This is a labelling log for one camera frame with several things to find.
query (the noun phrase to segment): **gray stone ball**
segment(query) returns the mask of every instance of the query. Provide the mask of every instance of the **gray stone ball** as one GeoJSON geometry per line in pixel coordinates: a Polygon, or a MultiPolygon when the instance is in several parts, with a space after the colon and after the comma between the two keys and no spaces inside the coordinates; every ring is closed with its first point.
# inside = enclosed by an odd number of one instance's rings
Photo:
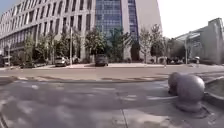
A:
{"type": "Polygon", "coordinates": [[[178,72],[174,72],[169,75],[168,85],[169,85],[169,93],[173,95],[177,95],[177,82],[181,77],[181,74],[178,72]]]}
{"type": "Polygon", "coordinates": [[[178,73],[178,72],[174,72],[174,73],[172,73],[172,74],[170,74],[169,75],[169,78],[168,78],[168,84],[169,84],[169,86],[171,87],[171,86],[177,86],[177,79],[179,79],[180,78],[180,73],[178,73]]]}
{"type": "Polygon", "coordinates": [[[180,100],[198,102],[204,96],[205,83],[194,75],[182,75],[177,81],[177,94],[180,100]]]}

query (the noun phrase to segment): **glass facade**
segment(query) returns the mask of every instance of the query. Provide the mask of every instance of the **glass facade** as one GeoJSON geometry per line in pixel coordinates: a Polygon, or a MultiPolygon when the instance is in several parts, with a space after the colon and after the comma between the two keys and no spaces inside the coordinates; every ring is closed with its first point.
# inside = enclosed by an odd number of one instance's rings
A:
{"type": "Polygon", "coordinates": [[[96,27],[107,36],[114,28],[123,28],[121,0],[96,0],[96,27]]]}
{"type": "Polygon", "coordinates": [[[138,40],[138,21],[135,0],[128,0],[130,33],[135,40],[138,40]]]}

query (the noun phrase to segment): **white line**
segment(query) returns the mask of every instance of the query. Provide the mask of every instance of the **white line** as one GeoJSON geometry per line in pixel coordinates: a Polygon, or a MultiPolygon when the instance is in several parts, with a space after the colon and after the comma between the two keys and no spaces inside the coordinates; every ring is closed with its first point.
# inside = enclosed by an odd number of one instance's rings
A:
{"type": "Polygon", "coordinates": [[[28,80],[26,77],[18,77],[19,80],[28,80]]]}

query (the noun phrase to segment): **office building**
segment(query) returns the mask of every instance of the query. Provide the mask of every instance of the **office building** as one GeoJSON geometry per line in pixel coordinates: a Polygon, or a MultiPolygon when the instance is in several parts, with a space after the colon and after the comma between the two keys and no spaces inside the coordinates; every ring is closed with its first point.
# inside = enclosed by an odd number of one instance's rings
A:
{"type": "MultiPolygon", "coordinates": [[[[19,0],[0,17],[0,48],[17,52],[30,35],[36,43],[40,35],[54,31],[60,39],[64,26],[81,33],[80,58],[86,57],[85,35],[93,27],[109,34],[113,28],[138,39],[142,27],[161,25],[157,0],[19,0]]],[[[130,49],[124,53],[130,57],[130,49]]]]}

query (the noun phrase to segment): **pavement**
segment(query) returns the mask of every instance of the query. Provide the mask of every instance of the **pavement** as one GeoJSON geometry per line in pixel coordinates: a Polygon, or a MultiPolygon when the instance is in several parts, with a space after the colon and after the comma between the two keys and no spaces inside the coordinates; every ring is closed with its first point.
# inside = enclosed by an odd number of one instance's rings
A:
{"type": "Polygon", "coordinates": [[[167,81],[48,83],[17,80],[0,88],[8,128],[223,128],[224,112],[203,103],[206,118],[179,111],[167,81]]]}
{"type": "MultiPolygon", "coordinates": [[[[151,67],[151,68],[161,68],[164,65],[161,64],[143,64],[143,63],[110,63],[104,68],[141,68],[141,67],[151,67]]],[[[96,68],[95,64],[73,64],[67,67],[55,67],[54,65],[47,65],[44,67],[38,67],[35,69],[60,69],[60,68],[72,68],[72,69],[83,69],[83,68],[96,68]]]]}

